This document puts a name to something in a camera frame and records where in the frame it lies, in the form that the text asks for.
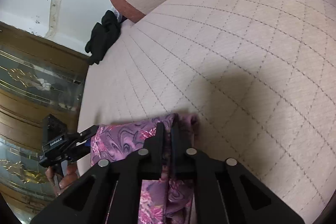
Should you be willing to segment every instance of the finger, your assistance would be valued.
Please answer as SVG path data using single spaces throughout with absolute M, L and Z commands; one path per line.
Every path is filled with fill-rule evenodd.
M 48 180 L 51 182 L 51 184 L 55 185 L 55 183 L 54 183 L 54 171 L 53 171 L 53 169 L 50 166 L 45 171 L 45 175 L 48 178 Z
M 67 187 L 68 185 L 70 185 L 71 183 L 73 183 L 75 180 L 78 179 L 78 176 L 76 173 L 72 173 L 72 174 L 69 174 L 69 175 L 66 175 L 62 180 L 61 182 L 59 183 L 59 187 L 61 189 Z
M 53 189 L 54 189 L 54 194 L 55 194 L 55 196 L 56 196 L 56 197 L 59 196 L 59 192 L 60 192 L 60 191 L 58 191 L 58 190 L 56 189 L 56 187 L 53 187 Z
M 56 194 L 56 196 L 62 194 L 62 193 L 63 193 L 66 189 L 68 189 L 69 187 L 70 187 L 70 185 L 68 185 L 67 187 L 61 189 L 61 190 Z
M 76 170 L 77 170 L 77 163 L 76 163 L 76 162 L 74 162 L 74 163 L 68 165 L 68 166 L 67 166 L 67 175 L 70 175 L 70 174 L 72 174 L 72 173 L 75 173 Z

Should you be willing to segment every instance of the brown fabric trim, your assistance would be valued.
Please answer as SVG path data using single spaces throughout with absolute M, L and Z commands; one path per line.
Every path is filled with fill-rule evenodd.
M 110 0 L 114 8 L 116 8 L 123 16 L 127 17 L 130 21 L 136 23 L 142 19 L 145 14 L 140 12 L 135 7 L 130 5 L 126 0 Z

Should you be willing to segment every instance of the black cloth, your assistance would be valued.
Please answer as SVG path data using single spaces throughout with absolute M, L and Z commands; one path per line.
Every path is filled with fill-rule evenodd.
M 115 14 L 108 10 L 99 22 L 93 27 L 91 38 L 85 46 L 87 53 L 92 55 L 88 59 L 89 65 L 99 64 L 107 50 L 114 44 L 120 35 L 121 25 Z

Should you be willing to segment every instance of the metal screw head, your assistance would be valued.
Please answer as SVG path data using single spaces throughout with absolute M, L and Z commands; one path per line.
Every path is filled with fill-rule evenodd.
M 230 166 L 235 166 L 237 164 L 237 160 L 235 160 L 234 158 L 228 158 L 226 160 L 226 164 Z
M 149 151 L 146 149 L 146 148 L 141 148 L 141 149 L 139 149 L 139 151 L 138 151 L 138 154 L 140 155 L 140 156 L 145 156 L 145 155 L 147 155 L 149 153 Z
M 195 148 L 188 148 L 185 152 L 186 152 L 188 155 L 196 155 L 197 150 L 196 150 Z
M 109 164 L 109 160 L 107 160 L 107 159 L 102 159 L 102 160 L 98 161 L 98 165 L 99 165 L 100 167 L 105 167 L 105 166 L 107 166 L 108 164 Z

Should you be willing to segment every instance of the pink patterned cloth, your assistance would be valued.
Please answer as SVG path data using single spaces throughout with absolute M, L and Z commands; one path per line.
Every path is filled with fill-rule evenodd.
M 169 114 L 164 117 L 133 122 L 118 126 L 99 126 L 97 134 L 91 138 L 91 166 L 100 159 L 117 161 L 129 153 L 143 147 L 144 140 L 156 133 L 156 125 L 163 122 L 165 147 L 160 180 L 142 182 L 139 205 L 139 224 L 182 224 L 189 222 L 192 205 L 193 184 L 170 177 L 170 130 L 173 121 L 179 123 L 181 134 L 193 140 L 197 130 L 196 115 Z

